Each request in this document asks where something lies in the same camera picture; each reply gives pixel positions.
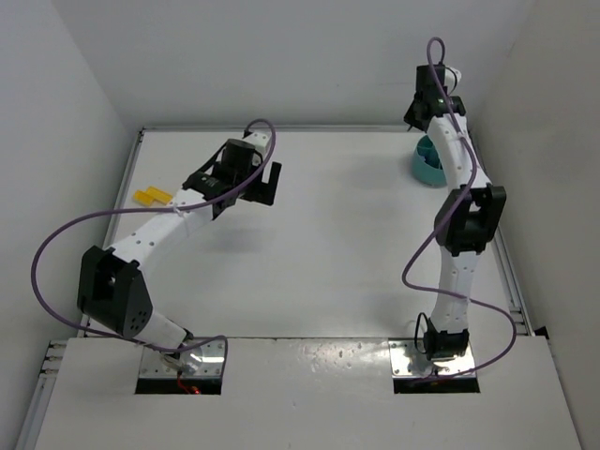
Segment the yellow lego brick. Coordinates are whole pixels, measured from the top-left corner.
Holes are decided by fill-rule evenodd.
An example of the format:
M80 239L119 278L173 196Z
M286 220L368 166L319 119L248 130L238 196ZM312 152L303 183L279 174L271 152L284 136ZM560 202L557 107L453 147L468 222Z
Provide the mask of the yellow lego brick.
M163 205L168 204L173 198L171 194L158 189L157 187L148 187L145 191L145 194L152 203L160 203Z

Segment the yellow lego plate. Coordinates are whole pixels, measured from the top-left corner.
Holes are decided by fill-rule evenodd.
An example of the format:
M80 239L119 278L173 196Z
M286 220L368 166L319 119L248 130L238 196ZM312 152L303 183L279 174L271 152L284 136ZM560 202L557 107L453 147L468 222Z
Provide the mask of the yellow lego plate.
M150 207L154 203L154 197L142 190L136 190L132 196L132 200L144 207Z

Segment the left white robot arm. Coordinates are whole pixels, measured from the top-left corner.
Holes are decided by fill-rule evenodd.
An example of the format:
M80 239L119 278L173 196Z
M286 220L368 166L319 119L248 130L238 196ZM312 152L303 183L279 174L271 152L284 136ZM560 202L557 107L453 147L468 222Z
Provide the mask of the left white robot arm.
M268 180L262 180L270 145L260 132L227 140L187 178L165 212L105 249L89 248L82 256L80 311L121 338L165 353L185 346L191 334L155 309L147 280L163 257L237 200L274 203L280 164L273 163Z

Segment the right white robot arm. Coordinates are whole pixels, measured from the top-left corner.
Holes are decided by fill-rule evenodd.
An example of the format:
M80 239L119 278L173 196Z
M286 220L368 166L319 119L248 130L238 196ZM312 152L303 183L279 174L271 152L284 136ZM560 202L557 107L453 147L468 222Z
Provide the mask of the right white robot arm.
M470 333L468 305L476 265L492 240L506 203L503 187L481 168L459 97L450 97L446 78L459 76L439 63L416 69L415 94L405 122L426 133L442 165L448 196L434 219L442 268L435 306L426 317L423 353L430 361L465 354Z

